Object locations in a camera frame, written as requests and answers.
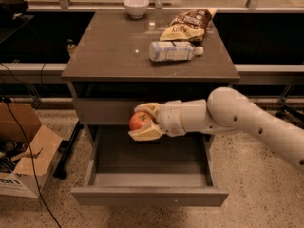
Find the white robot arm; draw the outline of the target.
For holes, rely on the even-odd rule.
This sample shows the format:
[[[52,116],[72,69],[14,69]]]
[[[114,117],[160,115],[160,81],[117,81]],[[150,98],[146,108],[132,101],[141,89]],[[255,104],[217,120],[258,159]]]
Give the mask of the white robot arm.
[[[146,103],[136,113],[151,116],[129,135],[135,141],[152,141],[163,135],[183,136],[190,132],[209,135],[243,131],[267,145],[285,162],[304,171],[304,130],[274,117],[230,87],[213,90],[204,100],[164,104]]]

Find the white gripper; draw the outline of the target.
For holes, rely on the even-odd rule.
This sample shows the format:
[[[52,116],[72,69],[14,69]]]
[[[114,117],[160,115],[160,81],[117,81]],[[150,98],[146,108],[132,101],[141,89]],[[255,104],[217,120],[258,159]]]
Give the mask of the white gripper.
[[[139,104],[134,108],[135,112],[146,112],[154,119],[157,118],[157,123],[152,122],[145,124],[137,130],[130,130],[129,136],[134,141],[154,141],[162,136],[162,133],[169,137],[184,136],[184,130],[181,122],[181,105],[182,101],[170,101],[164,104],[145,103]]]

